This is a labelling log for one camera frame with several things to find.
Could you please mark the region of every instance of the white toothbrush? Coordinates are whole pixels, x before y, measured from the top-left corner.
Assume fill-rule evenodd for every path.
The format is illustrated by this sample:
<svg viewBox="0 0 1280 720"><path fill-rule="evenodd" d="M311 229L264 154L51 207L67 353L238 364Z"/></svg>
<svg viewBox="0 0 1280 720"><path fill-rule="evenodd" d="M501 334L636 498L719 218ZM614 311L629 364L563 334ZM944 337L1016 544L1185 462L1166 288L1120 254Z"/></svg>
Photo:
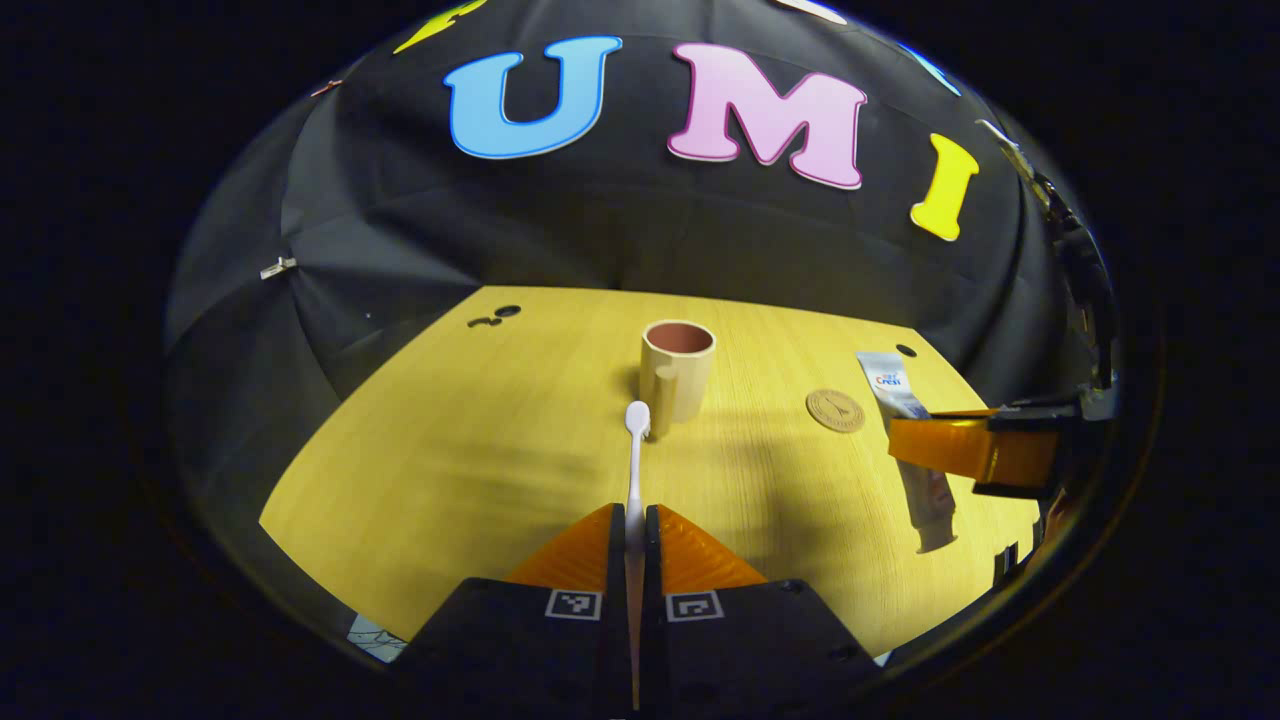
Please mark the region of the white toothbrush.
<svg viewBox="0 0 1280 720"><path fill-rule="evenodd" d="M631 433L631 487L627 489L626 520L627 624L631 629L631 688L632 698L636 698L640 687L640 602L644 597L644 502L640 500L640 445L649 434L649 406L639 400L627 405L626 423L627 432Z"/></svg>

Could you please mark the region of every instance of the beige cup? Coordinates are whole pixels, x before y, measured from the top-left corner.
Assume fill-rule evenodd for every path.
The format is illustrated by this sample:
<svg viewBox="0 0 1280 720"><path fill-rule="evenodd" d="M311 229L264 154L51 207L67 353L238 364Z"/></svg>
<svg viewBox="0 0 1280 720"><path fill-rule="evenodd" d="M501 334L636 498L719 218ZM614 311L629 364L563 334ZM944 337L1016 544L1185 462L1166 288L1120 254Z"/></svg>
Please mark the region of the beige cup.
<svg viewBox="0 0 1280 720"><path fill-rule="evenodd" d="M687 320L658 320L640 338L640 400L649 405L649 437L698 414L712 372L716 336Z"/></svg>

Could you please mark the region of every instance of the pink letter m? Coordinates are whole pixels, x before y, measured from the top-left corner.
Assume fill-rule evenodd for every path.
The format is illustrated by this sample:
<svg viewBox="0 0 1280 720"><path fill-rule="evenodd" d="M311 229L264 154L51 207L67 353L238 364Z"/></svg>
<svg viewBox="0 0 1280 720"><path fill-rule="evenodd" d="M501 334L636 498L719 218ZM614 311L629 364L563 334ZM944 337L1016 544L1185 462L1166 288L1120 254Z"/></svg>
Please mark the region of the pink letter m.
<svg viewBox="0 0 1280 720"><path fill-rule="evenodd" d="M858 109L867 94L820 73L805 76L786 97L778 96L760 68L732 47L687 42L676 56L692 68L689 120L667 140L667 149L690 160L723 163L737 158L728 137L730 109L737 115L755 159L772 165L797 132L804 147L791 155L791 168L842 190L863 184L858 172Z"/></svg>

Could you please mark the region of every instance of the wooden table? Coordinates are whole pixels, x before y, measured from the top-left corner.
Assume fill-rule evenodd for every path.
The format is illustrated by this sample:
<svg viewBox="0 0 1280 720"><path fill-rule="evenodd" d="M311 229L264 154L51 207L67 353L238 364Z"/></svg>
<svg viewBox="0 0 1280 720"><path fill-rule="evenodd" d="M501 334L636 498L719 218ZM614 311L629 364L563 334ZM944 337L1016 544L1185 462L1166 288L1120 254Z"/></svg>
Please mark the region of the wooden table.
<svg viewBox="0 0 1280 720"><path fill-rule="evenodd" d="M518 315L468 328L503 305ZM412 638L457 583L502 578L571 523L626 502L640 332L701 323L718 350L700 414L643 451L662 502L769 579L804 578L863 646L910 641L991 587L992 557L1028 548L1032 501L974 496L952 477L954 543L916 553L902 483L858 351L914 348L908 377L933 411L982 407L915 331L700 297L484 287L371 375L280 479L261 524L360 614ZM805 396L867 411L841 434Z"/></svg>

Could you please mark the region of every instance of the coaster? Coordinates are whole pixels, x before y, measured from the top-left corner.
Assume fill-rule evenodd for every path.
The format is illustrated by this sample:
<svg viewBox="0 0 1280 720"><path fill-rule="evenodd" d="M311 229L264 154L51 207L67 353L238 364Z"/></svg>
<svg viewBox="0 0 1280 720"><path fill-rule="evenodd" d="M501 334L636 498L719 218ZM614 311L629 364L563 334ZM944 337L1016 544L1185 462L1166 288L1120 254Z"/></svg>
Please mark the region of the coaster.
<svg viewBox="0 0 1280 720"><path fill-rule="evenodd" d="M851 433L863 427L865 415L852 397L835 389L815 389L804 401L814 420L837 433Z"/></svg>

